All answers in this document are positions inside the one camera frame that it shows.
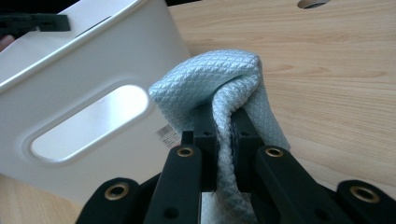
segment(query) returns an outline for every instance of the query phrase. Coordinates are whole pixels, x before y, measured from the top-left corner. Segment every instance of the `textured cloth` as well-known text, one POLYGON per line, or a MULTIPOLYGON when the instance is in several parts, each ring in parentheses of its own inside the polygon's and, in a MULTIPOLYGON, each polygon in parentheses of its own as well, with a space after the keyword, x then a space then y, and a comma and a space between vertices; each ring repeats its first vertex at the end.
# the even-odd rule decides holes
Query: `textured cloth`
POLYGON ((260 58, 225 49, 188 59, 149 89, 165 118, 180 133, 193 130, 193 109, 212 102, 219 141, 218 189, 203 194, 202 223, 256 223, 249 195, 233 173, 231 114, 243 107, 266 145, 290 146, 270 109, 260 58))

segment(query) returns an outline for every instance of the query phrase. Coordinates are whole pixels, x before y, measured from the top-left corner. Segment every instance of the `barcode label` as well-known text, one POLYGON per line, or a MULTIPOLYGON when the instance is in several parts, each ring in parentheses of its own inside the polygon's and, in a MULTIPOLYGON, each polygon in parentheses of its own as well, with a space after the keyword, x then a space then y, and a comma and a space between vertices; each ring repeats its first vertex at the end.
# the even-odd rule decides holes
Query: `barcode label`
POLYGON ((180 137, 178 136, 177 132, 171 127, 170 124, 167 124, 163 128, 161 128, 157 132, 160 140, 168 147, 176 147, 180 145, 180 137))

